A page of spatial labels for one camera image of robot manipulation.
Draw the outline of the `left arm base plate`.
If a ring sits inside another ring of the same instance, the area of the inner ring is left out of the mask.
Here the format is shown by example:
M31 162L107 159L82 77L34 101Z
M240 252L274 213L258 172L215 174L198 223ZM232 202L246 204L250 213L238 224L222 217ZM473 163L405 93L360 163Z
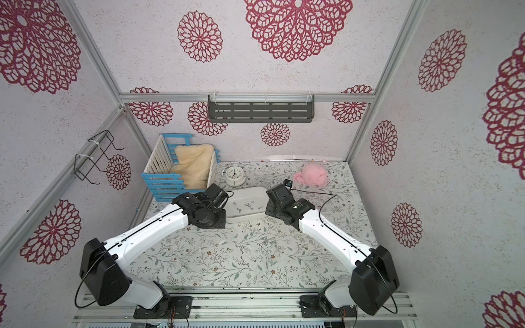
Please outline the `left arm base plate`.
M137 306L133 314L134 319L171 319L189 318L194 298L191 296L177 296L163 298L152 309Z

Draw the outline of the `white plastic storage box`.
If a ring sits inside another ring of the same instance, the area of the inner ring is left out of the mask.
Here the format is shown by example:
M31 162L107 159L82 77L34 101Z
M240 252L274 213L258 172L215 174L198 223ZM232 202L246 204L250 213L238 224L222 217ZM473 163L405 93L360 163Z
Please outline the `white plastic storage box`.
M266 217L269 201L265 187L249 187L233 191L224 209L227 224L259 221Z

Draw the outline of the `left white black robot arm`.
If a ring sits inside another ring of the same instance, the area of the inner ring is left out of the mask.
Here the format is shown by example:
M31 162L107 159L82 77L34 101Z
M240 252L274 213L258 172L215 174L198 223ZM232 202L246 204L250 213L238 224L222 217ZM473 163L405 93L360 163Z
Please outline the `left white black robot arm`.
M229 195L207 197L185 193L150 219L104 242L97 238L85 244L81 261L81 284L99 306L118 301L153 309L168 298L161 284L128 276L133 261L165 237L187 226L216 228L226 221Z

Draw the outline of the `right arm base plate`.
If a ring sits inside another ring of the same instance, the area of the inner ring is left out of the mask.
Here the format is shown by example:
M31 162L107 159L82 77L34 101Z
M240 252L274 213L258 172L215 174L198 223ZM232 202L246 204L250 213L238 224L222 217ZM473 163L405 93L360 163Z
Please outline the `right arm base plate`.
M299 309L303 318L355 318L358 314L355 306L335 308L327 301L321 301L318 295L301 296Z

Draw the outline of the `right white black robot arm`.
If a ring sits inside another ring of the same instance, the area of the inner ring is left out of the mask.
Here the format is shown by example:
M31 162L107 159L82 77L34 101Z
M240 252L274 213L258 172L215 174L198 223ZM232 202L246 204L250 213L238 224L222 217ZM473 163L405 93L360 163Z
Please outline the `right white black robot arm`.
M318 293L318 308L323 314L354 306L373 316L393 298L399 278L392 255L385 247L359 242L305 199L284 204L270 200L266 214L316 240L350 273L349 278L333 280Z

